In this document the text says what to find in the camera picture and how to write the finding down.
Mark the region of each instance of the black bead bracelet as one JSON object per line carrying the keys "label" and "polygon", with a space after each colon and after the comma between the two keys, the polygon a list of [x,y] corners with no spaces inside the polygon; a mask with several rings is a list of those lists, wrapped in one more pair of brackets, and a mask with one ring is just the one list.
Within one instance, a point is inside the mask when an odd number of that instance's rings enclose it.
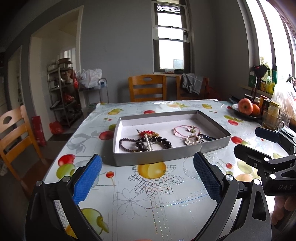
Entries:
{"label": "black bead bracelet", "polygon": [[[162,138],[160,136],[155,137],[148,137],[149,141],[151,141],[153,143],[158,142],[158,143],[162,143],[165,146],[165,149],[170,149],[173,148],[171,143],[166,139],[166,138]],[[127,149],[122,145],[122,141],[130,141],[130,142],[135,142],[136,143],[136,147],[138,148],[137,150],[131,150],[131,149]],[[137,140],[135,139],[130,139],[130,138],[123,138],[119,140],[119,146],[121,149],[123,149],[126,152],[140,152],[140,151],[148,151],[147,148],[145,148],[145,144],[144,142],[146,142],[145,137],[139,138]]]}

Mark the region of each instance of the human hand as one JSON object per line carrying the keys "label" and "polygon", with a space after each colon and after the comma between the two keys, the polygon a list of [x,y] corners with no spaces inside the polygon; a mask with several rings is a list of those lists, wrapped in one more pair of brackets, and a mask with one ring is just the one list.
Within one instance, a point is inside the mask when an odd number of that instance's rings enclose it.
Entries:
{"label": "human hand", "polygon": [[274,197],[274,212],[271,215],[271,222],[276,225],[284,217],[284,210],[294,211],[296,209],[296,196],[276,196]]}

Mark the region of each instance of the tray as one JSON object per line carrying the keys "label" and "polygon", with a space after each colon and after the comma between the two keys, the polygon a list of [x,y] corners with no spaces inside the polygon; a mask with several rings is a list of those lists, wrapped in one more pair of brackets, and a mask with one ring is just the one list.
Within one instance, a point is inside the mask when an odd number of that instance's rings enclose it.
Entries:
{"label": "tray", "polygon": [[[201,133],[216,138],[210,142],[186,146],[184,138],[173,134],[173,128],[180,125],[197,126]],[[154,151],[128,153],[120,149],[119,140],[122,138],[138,139],[136,130],[151,130],[171,142],[172,149],[162,149],[161,145],[154,144]],[[191,133],[180,127],[178,131],[183,135]],[[188,110],[178,112],[154,113],[149,115],[124,116],[118,119],[114,138],[113,155],[116,166],[130,166],[175,160],[193,156],[196,152],[202,153],[226,147],[231,134],[201,111]],[[123,142],[128,149],[136,149],[134,142]]]}

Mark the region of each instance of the wooden chair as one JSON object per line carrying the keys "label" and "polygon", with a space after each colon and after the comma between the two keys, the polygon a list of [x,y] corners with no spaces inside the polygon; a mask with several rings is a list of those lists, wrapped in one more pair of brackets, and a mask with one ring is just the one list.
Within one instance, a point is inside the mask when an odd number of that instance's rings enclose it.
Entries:
{"label": "wooden chair", "polygon": [[[37,145],[35,137],[33,135],[30,122],[28,119],[28,115],[26,112],[26,108],[24,105],[10,110],[0,116],[0,133],[4,132],[12,125],[20,121],[21,119],[24,120],[24,123],[12,130],[8,133],[3,139],[0,140],[0,156],[2,157],[4,163],[7,165],[8,169],[14,175],[14,177],[20,181],[21,186],[24,190],[25,195],[27,198],[30,198],[31,193],[33,191],[34,185],[38,180],[42,180],[52,163],[52,160],[45,160],[41,154],[41,151]],[[28,133],[28,136],[25,137],[23,140],[18,142],[13,148],[11,148],[8,152],[5,149],[13,143],[14,140],[18,139],[22,134]],[[33,144],[40,160],[35,163],[29,171],[24,175],[24,177],[20,177],[15,169],[12,167],[11,162],[20,154],[22,153],[26,147]]]}
{"label": "wooden chair", "polygon": [[200,94],[190,94],[183,88],[181,88],[181,75],[176,76],[176,87],[177,87],[177,100],[202,100],[205,99],[206,86],[209,84],[210,80],[208,78],[203,78],[202,87],[200,89]]}
{"label": "wooden chair", "polygon": [[[165,75],[153,75],[145,74],[139,76],[133,76],[128,78],[129,90],[131,102],[143,102],[143,101],[155,101],[166,100],[166,76]],[[135,85],[156,85],[162,84],[160,88],[136,88]],[[150,94],[162,94],[162,97],[147,97],[147,98],[135,98],[135,95],[150,95]]]}

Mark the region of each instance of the plate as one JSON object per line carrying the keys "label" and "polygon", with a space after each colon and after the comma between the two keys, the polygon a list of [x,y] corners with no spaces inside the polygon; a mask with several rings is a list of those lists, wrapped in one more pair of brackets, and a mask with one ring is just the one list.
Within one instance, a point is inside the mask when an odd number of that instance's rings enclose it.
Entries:
{"label": "plate", "polygon": [[237,114],[239,114],[240,116],[243,116],[245,118],[251,119],[251,120],[257,120],[257,119],[261,119],[261,115],[254,117],[254,116],[250,116],[250,115],[246,115],[244,113],[239,112],[239,108],[238,108],[238,104],[233,104],[231,105],[231,108],[233,110],[235,110],[237,112]]}

